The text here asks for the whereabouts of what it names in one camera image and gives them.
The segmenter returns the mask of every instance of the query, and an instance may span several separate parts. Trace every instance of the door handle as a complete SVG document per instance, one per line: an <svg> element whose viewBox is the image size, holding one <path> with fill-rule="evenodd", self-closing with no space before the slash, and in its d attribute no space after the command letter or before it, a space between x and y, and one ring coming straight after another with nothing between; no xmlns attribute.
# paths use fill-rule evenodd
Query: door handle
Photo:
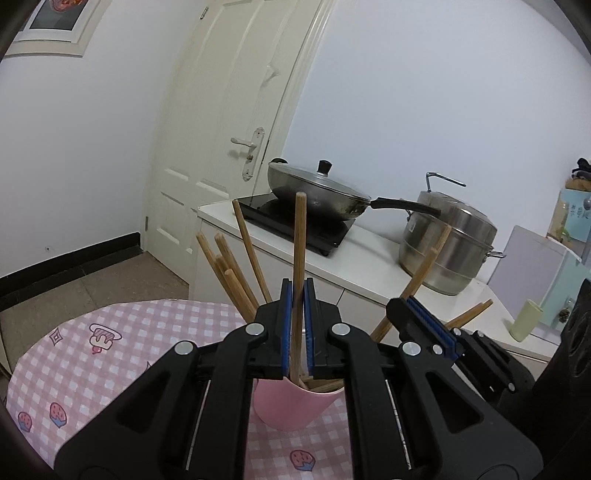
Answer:
<svg viewBox="0 0 591 480"><path fill-rule="evenodd" d="M248 155L246 156L244 168L242 169L242 180L244 181L250 180L254 174L254 167L261 149L263 138L265 138L265 129L263 127L259 127L252 134L252 142L240 140L239 138L235 137L230 139L230 142L236 145L244 145L245 147L248 147Z"/></svg>
<svg viewBox="0 0 591 480"><path fill-rule="evenodd" d="M232 137L230 139L230 142L235 143L236 145L244 145L245 147L248 147L248 148L256 147L256 145L254 143L247 142L246 140L240 140L239 138L236 138L236 137Z"/></svg>

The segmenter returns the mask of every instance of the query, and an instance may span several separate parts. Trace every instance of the table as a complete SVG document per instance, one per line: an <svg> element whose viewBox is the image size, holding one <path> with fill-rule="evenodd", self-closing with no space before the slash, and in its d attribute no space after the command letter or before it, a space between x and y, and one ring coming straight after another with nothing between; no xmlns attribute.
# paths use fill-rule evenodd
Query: table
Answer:
<svg viewBox="0 0 591 480"><path fill-rule="evenodd" d="M62 323L18 361L7 409L53 466L59 448L180 340L198 346L244 325L223 303L119 303ZM279 432L251 408L247 480L353 478L344 395L305 429Z"/></svg>

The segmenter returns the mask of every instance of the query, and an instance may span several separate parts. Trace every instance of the kitchen counter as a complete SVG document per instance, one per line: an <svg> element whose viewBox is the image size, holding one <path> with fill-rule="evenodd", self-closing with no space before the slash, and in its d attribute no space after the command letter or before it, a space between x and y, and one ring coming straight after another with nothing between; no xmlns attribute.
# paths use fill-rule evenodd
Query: kitchen counter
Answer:
<svg viewBox="0 0 591 480"><path fill-rule="evenodd" d="M219 229L240 238L240 231L231 202L220 202L199 208L198 217ZM259 249L293 263L293 243L250 222L252 243ZM353 225L329 257L306 251L306 271L345 290L378 304L398 297L410 276L398 265L398 244ZM432 314L446 323L479 302L493 300L493 305L466 326L480 330L511 352L549 361L557 347L553 343L529 335L519 343L507 331L513 318L485 283L472 280L459 295L442 295L421 286L415 295Z"/></svg>

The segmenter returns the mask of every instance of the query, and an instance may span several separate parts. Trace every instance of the stainless steel pot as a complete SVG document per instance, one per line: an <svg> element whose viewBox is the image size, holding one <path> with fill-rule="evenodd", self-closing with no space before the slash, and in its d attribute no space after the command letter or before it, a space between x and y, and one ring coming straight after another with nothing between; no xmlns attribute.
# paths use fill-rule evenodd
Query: stainless steel pot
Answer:
<svg viewBox="0 0 591 480"><path fill-rule="evenodd" d="M400 266L413 275L425 254L439 239L446 224L451 225L452 231L447 242L424 284L439 293L457 295L476 277L487 258L503 258L504 254L492 249L496 227L488 217L454 197L432 192L430 177L439 177L466 186L439 173L427 173L427 191L420 193L418 201L440 209L441 216L436 219L409 212L398 260Z"/></svg>

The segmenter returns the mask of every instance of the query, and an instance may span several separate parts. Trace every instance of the white door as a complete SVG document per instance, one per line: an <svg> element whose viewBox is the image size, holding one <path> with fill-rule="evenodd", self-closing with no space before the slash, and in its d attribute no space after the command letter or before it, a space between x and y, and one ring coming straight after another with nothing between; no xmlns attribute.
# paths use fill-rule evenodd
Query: white door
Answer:
<svg viewBox="0 0 591 480"><path fill-rule="evenodd" d="M212 1L182 54L155 140L146 245L186 281L194 274L197 208L254 191L321 1Z"/></svg>

